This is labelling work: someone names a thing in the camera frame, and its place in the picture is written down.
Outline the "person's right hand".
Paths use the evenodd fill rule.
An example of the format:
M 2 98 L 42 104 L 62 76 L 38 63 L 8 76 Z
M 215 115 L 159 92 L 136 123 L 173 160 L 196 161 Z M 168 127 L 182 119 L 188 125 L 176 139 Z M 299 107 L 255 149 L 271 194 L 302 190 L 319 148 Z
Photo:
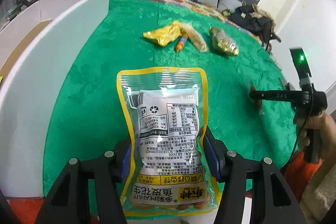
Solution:
M 319 116 L 309 117 L 303 126 L 304 119 L 294 117 L 293 123 L 296 125 L 298 133 L 298 146 L 304 149 L 310 144 L 307 137 L 307 130 L 318 130 L 322 140 L 321 158 L 335 164 L 335 121 L 333 118 L 323 111 Z

